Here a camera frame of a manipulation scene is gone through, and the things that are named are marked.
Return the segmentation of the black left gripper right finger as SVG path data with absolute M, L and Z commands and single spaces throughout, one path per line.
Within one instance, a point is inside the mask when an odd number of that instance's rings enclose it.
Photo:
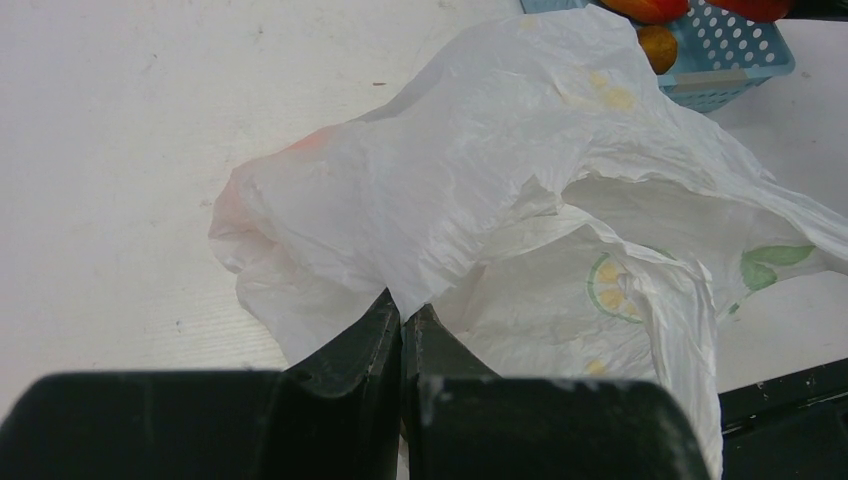
M 414 479 L 705 479 L 694 432 L 643 381 L 502 377 L 425 306 L 404 327 Z

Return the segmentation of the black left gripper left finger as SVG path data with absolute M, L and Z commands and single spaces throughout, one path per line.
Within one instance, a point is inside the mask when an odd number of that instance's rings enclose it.
M 1 426 L 5 479 L 392 479 L 400 320 L 388 293 L 283 371 L 36 381 Z

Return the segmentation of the white plastic bag lemon print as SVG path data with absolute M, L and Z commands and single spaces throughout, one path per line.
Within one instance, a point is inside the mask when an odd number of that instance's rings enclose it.
M 384 106 L 235 168 L 209 239 L 292 363 L 389 291 L 500 374 L 663 386 L 718 478 L 719 326 L 845 259 L 847 221 L 587 6 L 469 28 Z

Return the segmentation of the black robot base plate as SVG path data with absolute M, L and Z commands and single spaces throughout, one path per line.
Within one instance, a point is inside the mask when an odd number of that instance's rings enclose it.
M 719 395 L 724 479 L 845 479 L 847 361 Z

